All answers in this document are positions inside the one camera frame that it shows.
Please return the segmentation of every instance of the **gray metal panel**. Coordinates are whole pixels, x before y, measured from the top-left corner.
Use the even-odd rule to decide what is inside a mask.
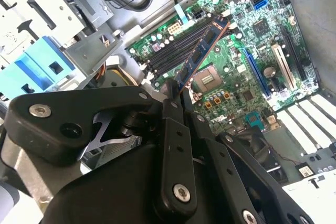
[[[95,26],[100,27],[113,16],[111,5],[104,0],[73,0]]]
[[[335,0],[291,0],[322,85],[336,93]]]

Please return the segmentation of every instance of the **capacitor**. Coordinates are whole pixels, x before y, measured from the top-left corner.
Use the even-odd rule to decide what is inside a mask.
[[[264,69],[264,76],[267,78],[267,79],[271,79],[275,76],[276,74],[276,70],[275,70],[275,67],[267,67]]]
[[[242,37],[243,37],[243,34],[242,34],[242,33],[237,33],[237,34],[236,34],[236,38],[237,38],[237,39],[241,39]]]
[[[217,5],[217,4],[219,3],[219,0],[212,0],[212,3],[213,3],[214,5]]]

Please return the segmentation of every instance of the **blue pcie slot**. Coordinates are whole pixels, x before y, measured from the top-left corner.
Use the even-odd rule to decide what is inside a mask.
[[[244,51],[245,55],[246,55],[246,58],[248,60],[248,63],[250,64],[256,78],[257,78],[257,81],[259,82],[259,85],[262,89],[262,92],[264,93],[264,95],[268,98],[271,96],[271,92],[269,91],[269,88],[257,66],[257,63],[256,61],[254,60],[253,58],[253,55],[251,55],[245,48],[242,48],[242,50]]]
[[[179,92],[182,92],[185,85],[200,67],[203,60],[213,49],[229,25],[229,21],[222,16],[217,16],[211,22],[204,35],[197,43],[195,49],[175,77]]]
[[[260,8],[262,8],[262,7],[264,7],[265,5],[267,5],[267,3],[268,3],[268,0],[262,0],[262,1],[259,1],[258,3],[256,3],[256,4],[254,5],[254,8],[255,8],[256,10],[259,10]]]

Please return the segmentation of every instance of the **silver screw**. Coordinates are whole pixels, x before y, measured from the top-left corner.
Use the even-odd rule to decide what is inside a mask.
[[[197,119],[199,119],[201,122],[205,122],[204,118],[201,115],[198,115]]]
[[[147,99],[147,95],[145,95],[144,93],[139,93],[139,96],[143,99]]]
[[[303,224],[309,224],[309,222],[305,219],[305,217],[300,216],[300,219],[301,219]]]
[[[51,115],[50,107],[43,104],[35,104],[30,106],[29,112],[31,115],[36,116],[37,118],[47,118]]]
[[[184,203],[190,201],[190,192],[184,185],[176,184],[173,188],[175,197]]]
[[[226,140],[228,140],[230,143],[232,143],[233,142],[233,139],[230,137],[230,136],[225,136],[225,138],[226,138]]]
[[[170,103],[174,108],[177,108],[177,104],[175,102]]]
[[[243,211],[243,218],[247,224],[257,224],[256,218],[247,210]]]

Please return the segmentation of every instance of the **chip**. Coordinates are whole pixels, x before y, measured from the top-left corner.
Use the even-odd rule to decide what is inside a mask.
[[[246,10],[246,13],[250,13],[250,12],[253,11],[253,7],[251,5],[249,5],[249,6],[246,7],[245,10]]]
[[[245,92],[243,92],[243,97],[245,98],[245,100],[248,102],[250,100],[252,100],[254,97],[251,93],[251,91],[247,90]]]
[[[201,57],[202,57],[201,51],[196,49],[193,55],[191,56],[191,59],[193,60],[194,63],[198,63]]]
[[[257,23],[254,23],[252,28],[258,38],[270,32],[267,19],[265,18],[258,21]]]
[[[243,17],[242,13],[238,13],[236,16],[238,19],[241,19]]]
[[[188,78],[189,71],[187,68],[183,68],[181,71],[181,80],[185,81]]]
[[[207,33],[207,35],[204,37],[204,41],[207,43],[207,44],[211,44],[211,42],[213,42],[214,38],[216,37],[216,34],[213,32],[213,31],[209,31]]]

